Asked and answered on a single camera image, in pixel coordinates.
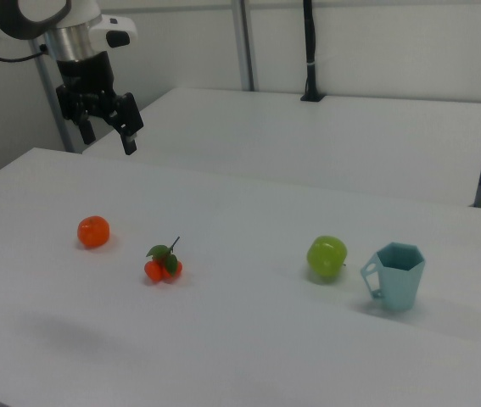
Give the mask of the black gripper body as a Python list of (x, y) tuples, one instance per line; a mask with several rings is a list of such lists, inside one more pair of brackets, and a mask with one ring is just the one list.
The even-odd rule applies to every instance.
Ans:
[(56, 89), (63, 116), (80, 126), (90, 116), (103, 118), (107, 124), (124, 127), (115, 108), (118, 95), (114, 73), (107, 52), (83, 60), (57, 63), (63, 85)]

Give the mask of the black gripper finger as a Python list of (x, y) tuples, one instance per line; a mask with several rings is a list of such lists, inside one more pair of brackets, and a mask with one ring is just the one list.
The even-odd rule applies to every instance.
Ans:
[(77, 121), (77, 127), (81, 133), (82, 140), (85, 145), (91, 145), (95, 142), (95, 134), (87, 111), (83, 111)]
[(131, 93), (117, 96), (114, 101), (113, 127), (120, 134), (120, 139), (126, 155), (137, 150), (135, 138), (137, 132), (143, 128), (135, 98)]

